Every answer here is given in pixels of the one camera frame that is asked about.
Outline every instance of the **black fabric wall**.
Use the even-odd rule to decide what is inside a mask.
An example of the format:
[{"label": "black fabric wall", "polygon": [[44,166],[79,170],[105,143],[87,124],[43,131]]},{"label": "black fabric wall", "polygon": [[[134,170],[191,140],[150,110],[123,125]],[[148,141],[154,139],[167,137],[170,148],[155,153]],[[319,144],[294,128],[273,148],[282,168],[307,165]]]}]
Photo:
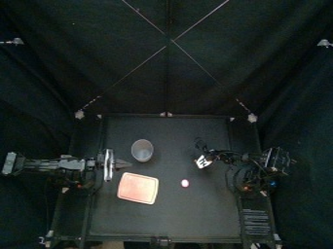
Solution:
[{"label": "black fabric wall", "polygon": [[[3,16],[0,33],[17,35]],[[1,46],[0,168],[12,151],[31,159],[52,159],[68,152],[72,121],[56,92],[33,52]],[[47,232],[55,200],[55,189],[45,177],[0,177],[0,248],[36,248],[37,236]]]},{"label": "black fabric wall", "polygon": [[[128,2],[166,31],[166,2]],[[171,47],[168,60],[162,52],[88,111],[243,115],[239,97],[259,115],[262,147],[281,146],[298,161],[274,194],[281,237],[290,248],[331,248],[333,51],[315,46],[331,38],[323,36],[331,1],[229,2],[179,39],[222,85]],[[103,3],[36,0],[0,6],[1,40],[25,41],[0,46],[0,161],[9,151],[47,159],[65,153],[72,112],[167,43],[120,2]],[[171,38],[218,4],[178,1]],[[45,233],[45,192],[52,196],[44,178],[0,179],[0,248],[27,248]]]},{"label": "black fabric wall", "polygon": [[333,50],[315,48],[262,113],[262,145],[298,161],[274,194],[278,232],[287,248],[333,246]]}]

